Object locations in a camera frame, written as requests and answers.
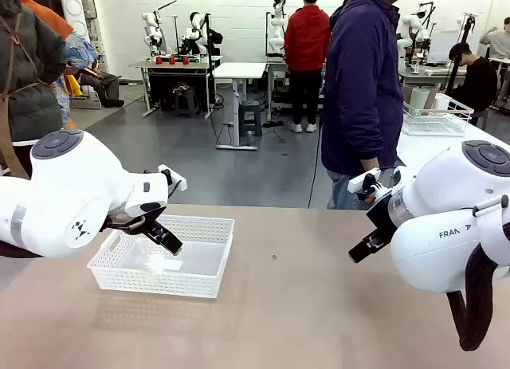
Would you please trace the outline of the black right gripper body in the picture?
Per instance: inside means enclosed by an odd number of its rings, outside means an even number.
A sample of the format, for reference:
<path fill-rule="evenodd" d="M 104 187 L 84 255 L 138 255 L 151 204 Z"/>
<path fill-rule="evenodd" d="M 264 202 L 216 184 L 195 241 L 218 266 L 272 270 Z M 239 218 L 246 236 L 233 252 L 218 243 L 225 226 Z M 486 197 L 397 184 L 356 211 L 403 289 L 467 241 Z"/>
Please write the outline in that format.
<path fill-rule="evenodd" d="M 391 192 L 386 193 L 367 211 L 367 217 L 375 230 L 384 237 L 392 237 L 395 232 L 395 224 L 390 218 L 388 207 L 391 197 Z"/>

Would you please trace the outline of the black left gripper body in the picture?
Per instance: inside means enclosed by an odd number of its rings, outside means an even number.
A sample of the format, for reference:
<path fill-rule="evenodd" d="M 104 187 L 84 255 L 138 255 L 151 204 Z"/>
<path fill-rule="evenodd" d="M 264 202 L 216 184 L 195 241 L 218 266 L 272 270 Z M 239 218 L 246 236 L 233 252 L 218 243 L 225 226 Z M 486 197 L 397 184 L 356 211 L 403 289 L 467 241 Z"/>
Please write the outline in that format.
<path fill-rule="evenodd" d="M 144 203 L 135 207 L 141 214 L 128 214 L 124 209 L 117 209 L 109 214 L 101 230 L 120 230 L 126 234 L 144 234 L 165 232 L 165 228 L 157 222 L 159 215 L 166 209 L 157 202 Z"/>

